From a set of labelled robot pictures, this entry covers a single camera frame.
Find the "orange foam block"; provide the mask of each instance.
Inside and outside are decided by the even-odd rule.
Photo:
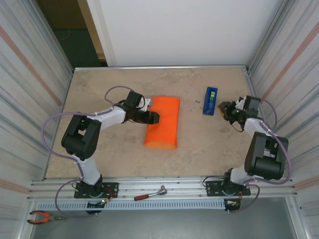
[[[151,112],[159,114],[159,123],[148,124],[144,146],[148,148],[177,148],[177,122],[179,98],[168,96],[152,97]]]

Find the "corrugated metal wall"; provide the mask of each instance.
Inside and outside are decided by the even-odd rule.
[[[289,139],[293,181],[310,230],[319,238],[319,1],[294,1],[252,70],[257,96],[278,113],[275,133]],[[262,112],[274,122],[271,108]]]
[[[62,111],[69,63],[34,1],[0,1],[0,238],[16,231],[32,180],[41,180],[48,152],[43,121]],[[58,121],[45,132],[53,141]]]

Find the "beige tabletop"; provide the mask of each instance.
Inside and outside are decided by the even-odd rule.
[[[248,90],[241,68],[101,69],[75,71],[65,112],[94,113],[110,107],[105,92],[124,85],[149,96],[180,98],[176,150],[143,146],[146,125],[127,122],[100,133],[95,160],[102,176],[192,176],[222,175],[244,163],[250,144],[245,132],[237,132],[218,109],[214,116],[203,115],[207,87],[218,88],[217,104],[235,101]],[[128,90],[114,89],[113,102],[126,99]],[[71,117],[64,116],[54,150],[66,154],[61,138]],[[71,160],[52,156],[47,177],[79,176]]]

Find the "orange pliers handle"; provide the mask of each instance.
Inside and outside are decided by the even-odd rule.
[[[30,215],[41,214],[44,216],[44,218],[40,221],[27,220],[27,222],[30,224],[37,225],[37,224],[42,224],[42,223],[48,223],[50,221],[49,217],[51,216],[51,213],[47,213],[44,211],[33,211],[33,212],[30,212],[29,214]]]

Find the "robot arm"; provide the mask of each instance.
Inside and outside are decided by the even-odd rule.
[[[281,179],[286,157],[276,140],[269,134],[270,129],[258,117],[260,98],[246,96],[240,97],[237,102],[222,102],[218,109],[223,118],[233,124],[238,122],[252,138],[246,155],[245,163],[239,168],[231,168],[224,175],[224,185],[229,188],[238,188],[251,177],[262,177],[267,180]],[[288,148],[288,140],[284,137],[278,139]]]
[[[61,144],[67,153],[81,165],[84,175],[81,183],[88,195],[96,197],[102,189],[103,178],[96,167],[93,156],[100,131],[128,120],[145,124],[158,123],[159,114],[147,110],[152,103],[152,99],[145,99],[141,94],[130,91],[126,100],[114,104],[113,108],[102,111],[109,113],[100,114],[102,112],[99,112],[94,117],[73,116]]]

